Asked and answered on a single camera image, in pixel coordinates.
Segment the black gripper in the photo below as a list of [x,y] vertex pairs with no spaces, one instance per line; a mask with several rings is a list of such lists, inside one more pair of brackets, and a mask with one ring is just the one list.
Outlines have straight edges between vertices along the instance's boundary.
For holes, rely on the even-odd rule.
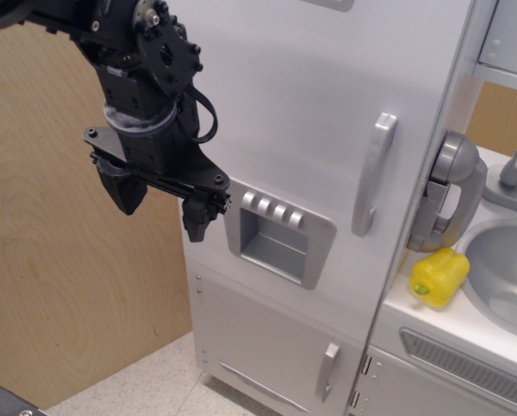
[[217,212],[227,211],[229,177],[188,137],[184,116],[173,109],[145,120],[104,110],[108,125],[87,128],[83,139],[112,201],[132,215],[149,186],[185,199],[184,229],[192,243],[203,242]]

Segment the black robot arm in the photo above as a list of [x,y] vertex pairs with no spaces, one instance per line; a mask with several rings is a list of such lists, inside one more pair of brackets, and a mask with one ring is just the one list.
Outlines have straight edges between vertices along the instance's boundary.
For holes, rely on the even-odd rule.
[[105,127],[84,140],[100,181],[132,214],[149,187],[182,199],[193,242],[229,203],[229,176],[202,152],[198,111],[213,110],[194,86],[201,49],[164,1],[0,1],[0,29],[35,23],[69,35],[93,66],[105,96]]

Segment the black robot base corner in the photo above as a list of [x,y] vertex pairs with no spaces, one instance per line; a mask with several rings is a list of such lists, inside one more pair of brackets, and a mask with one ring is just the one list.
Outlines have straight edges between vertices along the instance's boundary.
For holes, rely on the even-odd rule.
[[0,415],[5,416],[47,416],[37,406],[0,386]]

